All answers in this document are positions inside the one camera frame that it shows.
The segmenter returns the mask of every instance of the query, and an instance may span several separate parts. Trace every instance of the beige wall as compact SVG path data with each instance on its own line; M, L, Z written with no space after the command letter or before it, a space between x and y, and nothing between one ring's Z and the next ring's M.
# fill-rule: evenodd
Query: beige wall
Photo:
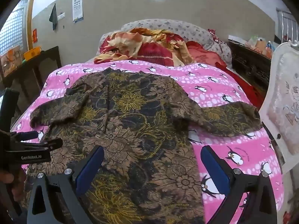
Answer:
M57 14L65 18L52 30L51 4L32 19L43 50L59 46L62 65L85 62L95 56L102 34L123 24L147 18L176 19L204 29L216 29L248 40L253 34L273 40L274 21L248 0L83 0L84 20L73 23L71 0L56 0Z

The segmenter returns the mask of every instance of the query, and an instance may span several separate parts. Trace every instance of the metal screw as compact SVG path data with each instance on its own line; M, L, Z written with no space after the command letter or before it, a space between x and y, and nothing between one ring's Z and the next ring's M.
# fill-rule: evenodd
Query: metal screw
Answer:
M37 178L41 179L43 176L44 176L44 173L39 173L39 174L37 175Z
M70 168L67 168L66 170L64 170L64 174L70 174L72 172L72 170Z
M234 168L234 173L235 174L241 174L241 169L239 169L239 168Z
M262 172L262 175L266 178L268 177L268 174L266 172Z

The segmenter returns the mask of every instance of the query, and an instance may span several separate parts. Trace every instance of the white chair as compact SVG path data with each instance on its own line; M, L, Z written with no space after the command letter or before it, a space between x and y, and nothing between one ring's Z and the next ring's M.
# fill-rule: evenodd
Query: white chair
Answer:
M283 43L273 53L269 88L259 111L274 137L286 174L299 163L299 45Z

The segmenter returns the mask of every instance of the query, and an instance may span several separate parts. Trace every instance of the white polka dot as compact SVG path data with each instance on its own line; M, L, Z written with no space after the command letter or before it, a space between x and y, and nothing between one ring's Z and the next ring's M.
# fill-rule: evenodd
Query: white polka dot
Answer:
M212 144L212 140L210 138L205 138L204 141L206 144Z

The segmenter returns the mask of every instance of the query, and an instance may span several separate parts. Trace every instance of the human hand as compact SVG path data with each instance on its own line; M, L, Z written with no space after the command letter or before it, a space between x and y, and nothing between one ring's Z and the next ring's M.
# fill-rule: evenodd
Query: human hand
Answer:
M23 168L20 168L17 176L12 175L11 173L0 169L0 181L5 184L10 184L17 178L18 181L15 181L11 192L13 194L14 201L21 201L24 196L24 182L26 180L26 174Z

